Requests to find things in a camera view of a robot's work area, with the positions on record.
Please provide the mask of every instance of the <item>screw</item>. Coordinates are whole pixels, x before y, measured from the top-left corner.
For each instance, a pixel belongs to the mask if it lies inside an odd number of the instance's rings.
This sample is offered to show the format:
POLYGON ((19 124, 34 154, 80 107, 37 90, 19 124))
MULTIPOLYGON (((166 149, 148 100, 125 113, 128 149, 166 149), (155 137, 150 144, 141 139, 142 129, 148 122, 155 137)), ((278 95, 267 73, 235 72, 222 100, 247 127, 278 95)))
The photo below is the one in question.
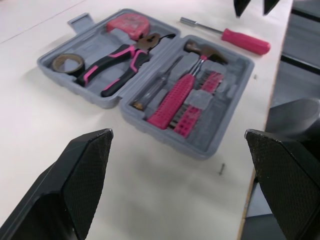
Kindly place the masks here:
POLYGON ((221 176, 222 175, 222 173, 223 173, 223 171, 224 171, 224 169, 225 169, 225 164, 224 163, 222 163, 222 166, 221 166, 221 169, 220 169, 220 172, 219 172, 219 176, 221 176))

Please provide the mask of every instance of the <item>pliers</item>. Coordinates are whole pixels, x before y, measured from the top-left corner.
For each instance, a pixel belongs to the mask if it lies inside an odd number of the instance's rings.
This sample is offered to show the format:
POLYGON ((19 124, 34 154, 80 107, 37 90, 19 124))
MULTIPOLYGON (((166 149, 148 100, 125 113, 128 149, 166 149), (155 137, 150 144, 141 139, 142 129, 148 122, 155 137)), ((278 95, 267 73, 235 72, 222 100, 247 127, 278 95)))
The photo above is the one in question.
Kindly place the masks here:
POLYGON ((160 34, 153 33, 139 39, 137 43, 133 45, 123 44, 111 54, 93 63, 76 79, 75 82, 85 87, 103 70, 133 58, 129 68, 124 72, 124 74, 117 80, 110 83, 101 92, 101 96, 103 98, 110 97, 125 85, 129 79, 137 74, 142 64, 150 60, 149 51, 154 48, 160 40, 160 34))

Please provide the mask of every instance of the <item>hammer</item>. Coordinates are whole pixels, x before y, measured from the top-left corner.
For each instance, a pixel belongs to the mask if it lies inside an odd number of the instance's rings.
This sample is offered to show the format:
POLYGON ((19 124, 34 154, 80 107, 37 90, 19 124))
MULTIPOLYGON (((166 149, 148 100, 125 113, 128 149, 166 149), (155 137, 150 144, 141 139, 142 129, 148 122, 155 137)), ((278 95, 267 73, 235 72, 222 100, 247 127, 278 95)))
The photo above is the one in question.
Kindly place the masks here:
POLYGON ((196 53, 200 55, 200 58, 195 63, 195 65, 190 70, 189 74, 192 76, 196 76, 199 70, 201 69, 201 65, 206 60, 211 60, 217 63, 220 63, 222 65, 228 64, 228 61, 225 59, 225 57, 216 49, 204 45, 200 47, 196 42, 189 40, 184 45, 184 50, 189 53, 196 53))
POLYGON ((170 92, 165 96, 155 113, 147 120, 148 123, 159 129, 164 130, 168 127, 172 118, 194 88, 196 75, 198 74, 201 65, 206 60, 212 60, 222 64, 228 63, 224 56, 216 49, 206 45, 199 47, 194 41, 188 41, 184 46, 184 50, 197 53, 200 57, 189 73, 185 74, 177 81, 170 92))

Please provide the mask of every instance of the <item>tool kit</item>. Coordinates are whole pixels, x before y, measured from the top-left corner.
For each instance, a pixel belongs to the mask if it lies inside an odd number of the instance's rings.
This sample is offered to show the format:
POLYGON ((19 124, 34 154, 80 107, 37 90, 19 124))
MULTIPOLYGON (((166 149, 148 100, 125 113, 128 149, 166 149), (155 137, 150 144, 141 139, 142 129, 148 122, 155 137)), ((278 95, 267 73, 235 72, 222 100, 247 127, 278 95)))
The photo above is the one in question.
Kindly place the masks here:
POLYGON ((218 149, 254 68, 249 58, 132 9, 94 23, 37 64, 57 84, 196 159, 218 149))

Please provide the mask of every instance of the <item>hammer head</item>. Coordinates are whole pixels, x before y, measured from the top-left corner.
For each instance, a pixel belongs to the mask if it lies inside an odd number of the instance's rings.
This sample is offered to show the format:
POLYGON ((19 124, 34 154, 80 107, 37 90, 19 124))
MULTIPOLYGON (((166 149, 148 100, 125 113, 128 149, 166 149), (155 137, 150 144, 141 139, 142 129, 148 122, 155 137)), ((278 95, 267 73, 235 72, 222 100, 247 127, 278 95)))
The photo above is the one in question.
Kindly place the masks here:
POLYGON ((205 56, 208 60, 220 63, 228 64, 228 60, 215 48, 208 45, 199 46, 196 42, 189 40, 184 45, 184 50, 189 53, 196 53, 200 56, 205 56))

